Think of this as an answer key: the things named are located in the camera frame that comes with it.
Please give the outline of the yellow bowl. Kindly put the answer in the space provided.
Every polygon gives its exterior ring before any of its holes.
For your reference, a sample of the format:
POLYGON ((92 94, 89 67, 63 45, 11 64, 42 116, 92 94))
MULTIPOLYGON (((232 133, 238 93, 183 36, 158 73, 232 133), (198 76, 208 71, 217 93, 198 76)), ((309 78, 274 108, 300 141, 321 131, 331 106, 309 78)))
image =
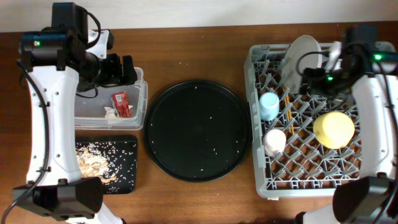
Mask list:
POLYGON ((355 132, 352 119, 339 111, 319 116, 313 124, 317 141, 330 149, 340 149, 348 145, 355 132))

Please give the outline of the white tissue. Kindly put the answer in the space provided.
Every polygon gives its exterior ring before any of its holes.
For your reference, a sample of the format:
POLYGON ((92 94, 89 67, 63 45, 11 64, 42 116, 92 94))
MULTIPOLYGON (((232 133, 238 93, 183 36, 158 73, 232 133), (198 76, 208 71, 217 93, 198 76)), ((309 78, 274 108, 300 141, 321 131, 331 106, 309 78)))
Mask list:
POLYGON ((120 118, 118 110, 111 107, 104 107, 105 110, 105 118, 120 118))

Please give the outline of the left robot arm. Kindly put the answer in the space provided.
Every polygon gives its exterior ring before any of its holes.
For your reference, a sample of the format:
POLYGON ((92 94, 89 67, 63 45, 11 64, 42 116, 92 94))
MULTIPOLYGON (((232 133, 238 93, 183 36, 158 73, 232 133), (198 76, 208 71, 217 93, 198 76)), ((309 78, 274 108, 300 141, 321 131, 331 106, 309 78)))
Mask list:
POLYGON ((75 99, 99 87, 137 81, 132 57, 108 54, 114 37, 90 30, 88 12, 73 2, 52 6, 52 23, 26 32, 17 66, 32 106, 32 152, 26 183, 13 207, 68 223, 122 223, 103 202, 99 177, 83 177, 75 151, 75 99))

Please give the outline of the red snack wrapper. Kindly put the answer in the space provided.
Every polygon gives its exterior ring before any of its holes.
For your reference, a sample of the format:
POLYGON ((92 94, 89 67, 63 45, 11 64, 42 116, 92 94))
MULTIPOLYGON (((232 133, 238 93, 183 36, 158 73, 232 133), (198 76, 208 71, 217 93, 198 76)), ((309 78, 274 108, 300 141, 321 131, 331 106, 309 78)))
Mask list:
POLYGON ((117 111, 121 118, 131 118, 131 109, 128 103, 127 92, 122 91, 111 95, 114 109, 117 111))

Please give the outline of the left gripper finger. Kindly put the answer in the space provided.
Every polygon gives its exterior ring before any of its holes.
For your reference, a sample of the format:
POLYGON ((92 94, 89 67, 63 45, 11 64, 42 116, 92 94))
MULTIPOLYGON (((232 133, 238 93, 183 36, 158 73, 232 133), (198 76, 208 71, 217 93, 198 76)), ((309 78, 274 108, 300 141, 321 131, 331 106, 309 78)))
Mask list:
POLYGON ((123 70, 130 70, 132 72, 132 82, 131 83, 135 83, 137 81, 137 73, 134 69, 133 60, 130 55, 123 56, 123 70))
POLYGON ((132 72, 130 70, 123 70, 119 79, 120 85, 130 85, 132 82, 132 72))

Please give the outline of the pink cup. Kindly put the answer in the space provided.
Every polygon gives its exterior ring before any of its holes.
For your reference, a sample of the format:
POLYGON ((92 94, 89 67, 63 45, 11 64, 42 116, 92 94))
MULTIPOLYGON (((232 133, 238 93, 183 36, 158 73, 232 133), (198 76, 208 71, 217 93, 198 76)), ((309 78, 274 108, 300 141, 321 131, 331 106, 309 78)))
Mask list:
POLYGON ((271 129, 266 132, 262 140, 264 151, 270 157, 282 153, 286 146, 286 135, 279 129, 271 129))

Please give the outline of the grey ceramic plate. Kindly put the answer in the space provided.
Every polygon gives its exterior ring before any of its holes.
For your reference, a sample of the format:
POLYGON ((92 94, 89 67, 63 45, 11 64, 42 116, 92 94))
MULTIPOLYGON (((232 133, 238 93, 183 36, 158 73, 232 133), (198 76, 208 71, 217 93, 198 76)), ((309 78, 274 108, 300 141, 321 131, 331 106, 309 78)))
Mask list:
POLYGON ((284 64, 281 69, 283 86, 289 88, 291 93, 298 93, 301 87, 302 77, 296 70, 296 65, 301 56, 309 52, 317 52, 301 59, 299 71, 303 73, 305 68, 320 68, 322 55, 320 44, 310 35, 298 37, 289 47, 284 57, 284 64))

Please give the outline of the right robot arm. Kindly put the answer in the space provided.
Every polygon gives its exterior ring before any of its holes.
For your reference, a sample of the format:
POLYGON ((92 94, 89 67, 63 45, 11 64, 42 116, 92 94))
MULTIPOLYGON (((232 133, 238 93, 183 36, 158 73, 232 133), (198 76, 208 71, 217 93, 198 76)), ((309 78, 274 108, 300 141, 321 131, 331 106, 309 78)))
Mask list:
POLYGON ((331 205, 296 223, 397 223, 397 53, 381 50, 377 29, 354 26, 329 50, 323 68, 299 68, 299 93, 352 96, 358 109, 359 179, 336 188, 331 205))

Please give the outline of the blue cup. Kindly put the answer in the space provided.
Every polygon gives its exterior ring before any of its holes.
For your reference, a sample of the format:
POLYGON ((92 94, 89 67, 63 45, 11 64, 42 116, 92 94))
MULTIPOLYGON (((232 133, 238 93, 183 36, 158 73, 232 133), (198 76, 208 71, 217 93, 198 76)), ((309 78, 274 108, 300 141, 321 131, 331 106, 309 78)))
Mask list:
POLYGON ((271 121, 279 114, 279 97, 272 92, 261 95, 259 99, 260 116, 264 121, 271 121))

